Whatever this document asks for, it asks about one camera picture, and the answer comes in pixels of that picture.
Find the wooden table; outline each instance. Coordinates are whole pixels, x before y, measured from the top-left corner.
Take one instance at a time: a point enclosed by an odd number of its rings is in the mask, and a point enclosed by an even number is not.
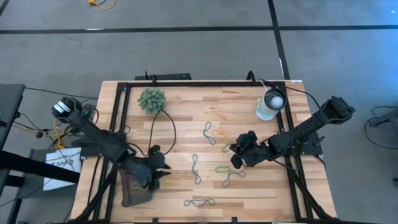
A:
[[[98,126],[109,128],[113,110],[117,82],[103,82],[99,94]],[[286,81],[286,85],[304,90],[302,82]],[[253,168],[242,168],[245,177],[231,176],[231,185],[224,189],[222,181],[227,174],[217,174],[217,166],[232,166],[232,152],[223,153],[221,148],[234,142],[239,134],[255,131],[259,140],[268,138],[279,131],[277,119],[261,121],[255,114],[257,99],[264,93],[264,87],[159,87],[165,91],[166,112],[171,115],[177,128],[177,143],[172,152],[166,155],[166,163],[172,167],[172,174],[161,178],[161,188],[147,203],[124,208],[121,206],[121,181],[118,177],[111,222],[151,222],[159,218],[160,222],[230,222],[231,217],[239,221],[294,221],[292,199],[287,181],[286,169],[275,162],[264,161]],[[144,150],[148,147],[150,126],[153,115],[146,115],[137,103],[143,88],[131,89],[126,124],[131,127],[127,140],[134,142]],[[287,92],[294,124],[298,125],[310,117],[307,98],[303,93]],[[285,129],[288,129],[285,112],[282,112]],[[220,127],[229,132],[227,138],[216,139],[212,146],[203,136],[205,123],[212,123],[211,131]],[[164,114],[160,114],[154,125],[152,145],[159,144],[162,151],[169,149],[173,142],[172,123]],[[192,155],[198,155],[195,169],[202,178],[201,184],[194,183],[191,172]],[[302,156],[303,168],[309,191],[332,216],[335,216],[328,180],[323,164],[313,156]],[[80,181],[71,217],[77,217],[87,204],[88,191],[95,166],[95,158],[83,163]],[[101,165],[95,179],[93,194],[98,188]],[[302,195],[297,189],[302,217],[305,217]],[[101,215],[105,214],[104,194]],[[196,208],[184,206],[183,202],[191,198],[213,198],[216,205]]]

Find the gray string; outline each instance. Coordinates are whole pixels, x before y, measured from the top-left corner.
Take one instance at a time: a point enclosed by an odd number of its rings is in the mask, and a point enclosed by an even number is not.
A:
[[[189,206],[190,204],[193,204],[194,206],[200,208],[206,205],[206,203],[209,203],[209,205],[215,205],[216,201],[214,199],[192,199],[192,200],[185,200],[184,205]]]
[[[205,128],[203,130],[203,135],[209,140],[211,145],[215,145],[216,144],[216,139],[206,135],[206,132],[211,128],[211,122],[207,121],[205,124]]]
[[[192,173],[195,175],[195,184],[200,184],[201,183],[201,177],[199,176],[199,174],[195,171],[195,165],[198,162],[198,158],[199,156],[194,154],[192,155],[192,159],[193,159],[193,165],[192,165]]]
[[[227,187],[229,187],[231,185],[231,175],[233,175],[233,174],[236,174],[236,175],[238,175],[240,177],[245,177],[246,176],[246,173],[244,171],[241,171],[241,172],[231,171],[231,172],[229,172],[228,177],[226,178],[226,180],[224,180],[224,182],[221,183],[222,187],[227,188]]]

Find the concrete floor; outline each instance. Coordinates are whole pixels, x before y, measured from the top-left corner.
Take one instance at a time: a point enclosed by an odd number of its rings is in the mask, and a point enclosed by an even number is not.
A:
[[[275,0],[280,26],[398,24],[398,2],[388,0]],[[117,0],[103,11],[81,0],[10,0],[0,30],[180,26],[271,26],[267,1]],[[396,223],[398,151],[373,146],[363,131],[370,110],[398,105],[398,30],[281,31],[291,79],[303,80],[319,102],[342,96],[353,119],[320,131],[327,174],[343,220]],[[191,73],[194,79],[282,79],[273,31],[0,35],[2,83],[96,96],[103,80],[149,73]],[[26,90],[20,111],[50,127],[59,96]],[[312,111],[316,111],[310,101]],[[388,110],[376,111],[383,114]],[[388,125],[369,129],[383,145],[398,147]],[[47,140],[12,129],[4,147],[23,156]],[[6,187],[0,204],[14,198]],[[18,220],[61,222],[74,195],[24,200]],[[0,208],[6,222],[11,204]]]

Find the artificial succulent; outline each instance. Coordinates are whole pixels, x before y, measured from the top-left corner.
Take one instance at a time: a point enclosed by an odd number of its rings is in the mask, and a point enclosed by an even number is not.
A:
[[[164,108],[166,97],[161,90],[145,88],[138,102],[146,114],[156,114],[160,109]]]

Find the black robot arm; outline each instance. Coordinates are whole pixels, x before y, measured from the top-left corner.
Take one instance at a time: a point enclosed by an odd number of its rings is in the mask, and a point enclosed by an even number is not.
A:
[[[136,151],[121,138],[120,135],[101,130],[86,116],[82,116],[81,104],[74,98],[64,97],[52,108],[52,114],[63,123],[69,123],[91,138],[99,147],[102,155],[120,169],[129,171],[141,185],[147,186],[151,191],[159,188],[155,180],[169,174],[157,169],[169,169],[165,157],[160,152],[158,145],[149,149],[148,157],[136,156]]]
[[[238,169],[243,165],[243,161],[249,167],[253,167],[264,160],[274,161],[288,153],[289,150],[301,147],[310,134],[325,125],[342,124],[351,119],[354,111],[355,109],[352,106],[348,106],[342,98],[332,96],[311,118],[288,132],[275,134],[263,140],[260,144],[256,143],[257,136],[254,131],[239,135],[236,144],[232,144],[229,147],[235,152],[231,162]]]

